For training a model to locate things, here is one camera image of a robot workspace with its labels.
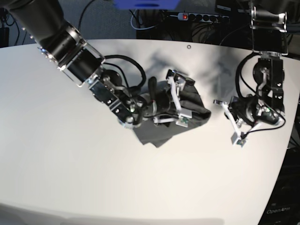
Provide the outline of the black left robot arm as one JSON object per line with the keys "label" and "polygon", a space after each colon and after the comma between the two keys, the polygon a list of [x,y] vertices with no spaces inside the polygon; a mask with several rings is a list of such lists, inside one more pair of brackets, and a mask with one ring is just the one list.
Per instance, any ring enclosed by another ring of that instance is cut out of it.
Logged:
{"label": "black left robot arm", "polygon": [[[237,96],[230,102],[216,100],[214,103],[223,107],[239,139],[260,132],[262,123],[269,125],[270,130],[279,129],[286,123],[282,57],[288,55],[288,14],[292,4],[298,3],[298,0],[248,0],[246,4],[237,1],[251,29],[252,52],[237,66]],[[252,73],[256,88],[251,89],[253,94],[244,96],[240,88],[240,82],[245,81],[242,70],[254,57],[258,58]]]}

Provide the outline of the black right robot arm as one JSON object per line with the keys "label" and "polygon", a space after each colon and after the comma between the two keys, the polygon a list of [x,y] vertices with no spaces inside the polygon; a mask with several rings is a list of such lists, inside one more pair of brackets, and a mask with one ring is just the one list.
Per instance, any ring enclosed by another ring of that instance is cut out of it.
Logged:
{"label": "black right robot arm", "polygon": [[188,127],[193,113],[180,102],[180,93],[188,82],[183,74],[170,70],[166,91],[158,91],[156,78],[147,79],[134,59],[110,55],[110,59],[125,60],[140,71],[141,82],[126,87],[122,84],[123,72],[104,67],[106,57],[64,18],[57,0],[3,0],[0,5],[21,23],[59,71],[78,87],[87,85],[95,99],[106,104],[124,127],[137,128],[149,118],[155,124],[174,122]]}

